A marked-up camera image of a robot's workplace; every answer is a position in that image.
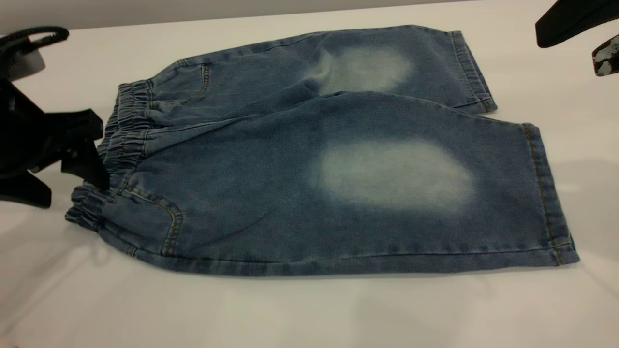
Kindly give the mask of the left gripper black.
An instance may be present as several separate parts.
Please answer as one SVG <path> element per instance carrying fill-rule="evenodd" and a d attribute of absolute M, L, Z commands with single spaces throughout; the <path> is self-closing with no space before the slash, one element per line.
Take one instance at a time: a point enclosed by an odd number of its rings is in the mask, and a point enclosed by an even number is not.
<path fill-rule="evenodd" d="M 93 110 L 45 113 L 7 80 L 1 81 L 0 103 L 2 201 L 50 208 L 52 191 L 33 172 L 59 161 L 59 145 L 70 145 L 62 152 L 63 173 L 110 188 L 110 174 L 94 143 L 103 136 L 103 121 Z"/>

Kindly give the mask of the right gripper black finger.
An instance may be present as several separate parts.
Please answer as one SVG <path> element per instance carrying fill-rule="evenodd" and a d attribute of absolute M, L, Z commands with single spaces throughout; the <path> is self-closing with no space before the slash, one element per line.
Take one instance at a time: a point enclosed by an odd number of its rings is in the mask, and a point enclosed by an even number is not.
<path fill-rule="evenodd" d="M 594 72 L 598 77 L 619 72 L 619 35 L 604 42 L 592 52 Z"/>
<path fill-rule="evenodd" d="M 556 46 L 618 17 L 617 0 L 558 0 L 535 23 L 537 46 Z"/>

